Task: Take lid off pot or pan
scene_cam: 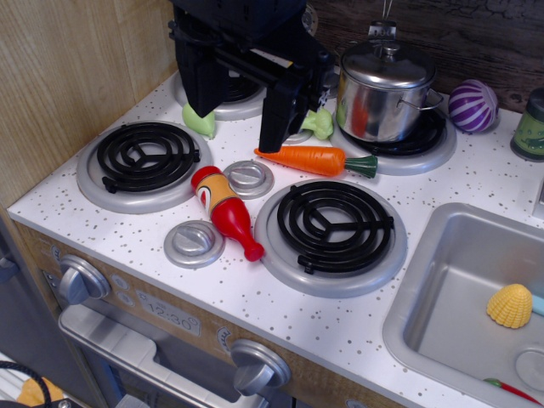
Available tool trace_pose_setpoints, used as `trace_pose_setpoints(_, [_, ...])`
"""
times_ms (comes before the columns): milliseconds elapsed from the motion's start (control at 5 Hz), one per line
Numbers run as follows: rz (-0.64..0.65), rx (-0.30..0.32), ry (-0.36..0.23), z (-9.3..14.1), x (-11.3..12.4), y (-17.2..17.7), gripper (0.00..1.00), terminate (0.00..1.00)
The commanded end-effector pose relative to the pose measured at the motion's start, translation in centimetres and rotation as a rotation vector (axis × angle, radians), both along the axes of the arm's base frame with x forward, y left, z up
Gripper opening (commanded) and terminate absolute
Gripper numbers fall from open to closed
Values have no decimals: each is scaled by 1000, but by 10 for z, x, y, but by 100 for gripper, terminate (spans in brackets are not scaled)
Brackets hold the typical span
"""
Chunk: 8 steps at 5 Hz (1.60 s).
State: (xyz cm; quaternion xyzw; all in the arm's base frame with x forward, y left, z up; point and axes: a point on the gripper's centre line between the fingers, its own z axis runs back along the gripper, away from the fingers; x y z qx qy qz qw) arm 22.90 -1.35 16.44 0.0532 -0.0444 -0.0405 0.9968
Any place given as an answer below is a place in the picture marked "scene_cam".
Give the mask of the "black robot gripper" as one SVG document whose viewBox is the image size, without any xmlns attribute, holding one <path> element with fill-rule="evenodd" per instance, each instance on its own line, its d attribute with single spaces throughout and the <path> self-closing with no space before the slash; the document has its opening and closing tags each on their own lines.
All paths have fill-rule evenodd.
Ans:
<svg viewBox="0 0 544 408">
<path fill-rule="evenodd" d="M 275 153 L 328 93 L 334 59 L 303 26 L 304 1 L 175 1 L 168 26 L 190 106 L 221 105 L 229 71 L 266 88 L 258 148 Z"/>
</svg>

